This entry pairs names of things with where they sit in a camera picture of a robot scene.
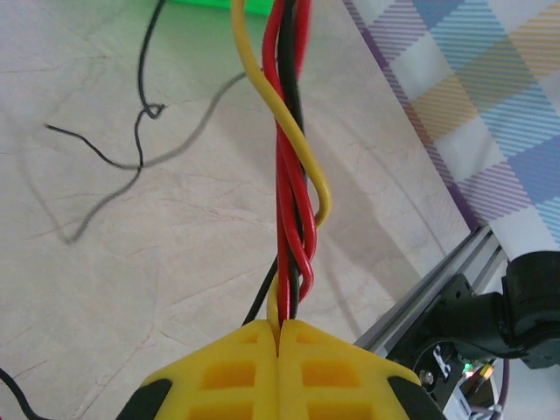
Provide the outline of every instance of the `plaid fabric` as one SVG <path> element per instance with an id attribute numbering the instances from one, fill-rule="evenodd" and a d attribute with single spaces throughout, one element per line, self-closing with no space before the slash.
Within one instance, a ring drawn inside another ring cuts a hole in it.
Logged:
<path id="1" fill-rule="evenodd" d="M 467 223 L 558 249 L 560 0 L 343 1 Z"/>

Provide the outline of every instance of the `marble surface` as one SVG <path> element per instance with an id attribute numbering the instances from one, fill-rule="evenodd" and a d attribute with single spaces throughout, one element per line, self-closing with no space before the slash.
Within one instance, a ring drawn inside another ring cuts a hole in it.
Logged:
<path id="1" fill-rule="evenodd" d="M 136 161 L 153 4 L 0 0 L 0 366 L 45 417 L 114 418 L 151 371 L 241 323 L 275 254 L 274 124 L 246 80 L 183 157 L 60 240 L 131 174 L 43 124 Z M 264 24 L 248 20 L 256 47 Z M 226 11 L 169 4 L 146 77 L 169 108 L 142 127 L 146 155 L 180 144 L 240 70 Z M 317 3 L 301 88 L 334 209 L 300 318 L 352 341 L 467 228 L 340 1 Z M 0 416 L 23 419 L 4 386 Z"/>

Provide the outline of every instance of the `green object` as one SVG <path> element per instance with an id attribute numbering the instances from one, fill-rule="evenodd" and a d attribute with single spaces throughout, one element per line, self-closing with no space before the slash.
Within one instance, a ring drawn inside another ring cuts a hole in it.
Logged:
<path id="1" fill-rule="evenodd" d="M 197 4 L 200 6 L 222 7 L 229 9 L 231 0 L 172 0 L 175 3 Z M 272 10 L 273 0 L 247 0 L 245 3 L 245 11 L 249 13 L 258 13 L 259 15 L 270 14 Z"/>

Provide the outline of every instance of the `red wire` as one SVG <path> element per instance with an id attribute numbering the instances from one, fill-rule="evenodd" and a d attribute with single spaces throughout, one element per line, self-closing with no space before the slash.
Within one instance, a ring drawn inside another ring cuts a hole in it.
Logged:
<path id="1" fill-rule="evenodd" d="M 284 0 L 276 0 L 262 41 L 262 66 L 264 74 L 281 96 L 283 96 L 283 92 L 277 74 L 275 50 L 283 13 Z M 309 38 L 310 16 L 311 0 L 299 0 L 296 14 L 297 42 L 294 45 L 298 74 L 301 72 L 303 66 L 305 46 Z M 302 277 L 304 279 L 300 293 L 301 300 L 307 295 L 313 283 L 313 272 L 310 261 L 315 254 L 317 231 L 311 201 L 304 178 L 301 174 L 299 159 L 291 147 L 290 141 L 278 124 L 276 124 L 276 133 L 276 224 L 278 229 L 279 277 L 278 313 L 280 321 L 282 322 L 290 316 L 288 245 L 290 245 L 290 249 L 298 267 L 302 271 Z M 293 213 L 292 190 L 304 227 L 303 247 Z"/>

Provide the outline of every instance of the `yellow 3d-printed part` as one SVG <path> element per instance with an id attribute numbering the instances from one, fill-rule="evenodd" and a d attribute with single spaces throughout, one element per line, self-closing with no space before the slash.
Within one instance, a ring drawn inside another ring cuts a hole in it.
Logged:
<path id="1" fill-rule="evenodd" d="M 151 375 L 117 420 L 440 418 L 413 372 L 304 322 L 284 321 L 278 349 L 254 321 Z"/>

